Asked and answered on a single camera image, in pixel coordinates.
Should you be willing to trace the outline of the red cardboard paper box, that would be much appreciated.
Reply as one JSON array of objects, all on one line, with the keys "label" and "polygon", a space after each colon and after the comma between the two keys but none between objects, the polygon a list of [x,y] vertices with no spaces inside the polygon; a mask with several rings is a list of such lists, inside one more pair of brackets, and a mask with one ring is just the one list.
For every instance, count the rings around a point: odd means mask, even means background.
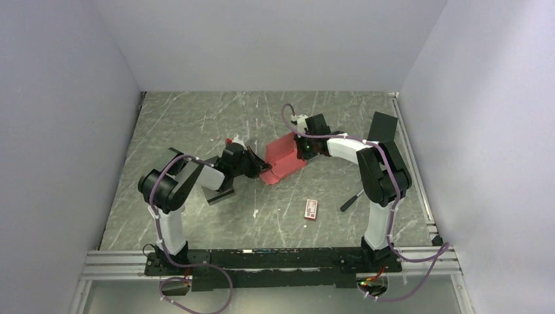
[{"label": "red cardboard paper box", "polygon": [[295,141],[296,134],[291,132],[266,145],[264,161],[271,166],[259,175],[267,184],[273,185],[287,176],[301,170],[308,163],[298,157]]}]

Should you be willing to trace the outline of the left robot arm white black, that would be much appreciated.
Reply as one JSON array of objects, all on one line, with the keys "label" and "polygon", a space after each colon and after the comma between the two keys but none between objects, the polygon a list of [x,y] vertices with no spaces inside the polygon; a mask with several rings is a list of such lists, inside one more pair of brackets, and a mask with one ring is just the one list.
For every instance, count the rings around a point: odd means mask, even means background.
[{"label": "left robot arm white black", "polygon": [[184,253],[188,241],[181,213],[196,185],[208,193],[207,201],[211,203],[233,192],[236,177],[254,179],[271,168],[251,147],[234,141],[225,145],[220,156],[208,160],[173,147],[166,149],[137,184],[156,224],[156,245],[167,252],[162,266],[173,275],[183,273],[188,266],[188,256]]}]

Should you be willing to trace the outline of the black box near left arm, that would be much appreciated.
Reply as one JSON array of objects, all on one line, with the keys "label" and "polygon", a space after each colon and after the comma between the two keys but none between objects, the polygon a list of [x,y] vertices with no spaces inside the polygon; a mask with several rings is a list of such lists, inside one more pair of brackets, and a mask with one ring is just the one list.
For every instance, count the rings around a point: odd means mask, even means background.
[{"label": "black box near left arm", "polygon": [[235,190],[233,188],[229,188],[223,192],[203,188],[203,192],[209,205],[219,203],[235,194]]}]

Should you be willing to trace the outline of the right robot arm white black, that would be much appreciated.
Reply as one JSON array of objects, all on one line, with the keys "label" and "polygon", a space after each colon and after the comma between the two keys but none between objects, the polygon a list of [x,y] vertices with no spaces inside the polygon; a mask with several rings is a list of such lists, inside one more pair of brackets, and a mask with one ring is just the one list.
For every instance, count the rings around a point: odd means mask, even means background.
[{"label": "right robot arm white black", "polygon": [[395,144],[398,118],[375,112],[366,138],[332,132],[322,114],[292,114],[290,130],[305,146],[304,152],[341,158],[359,167],[363,192],[371,202],[363,236],[370,247],[360,257],[368,271],[385,264],[382,249],[392,245],[395,212],[412,186],[410,172]]}]

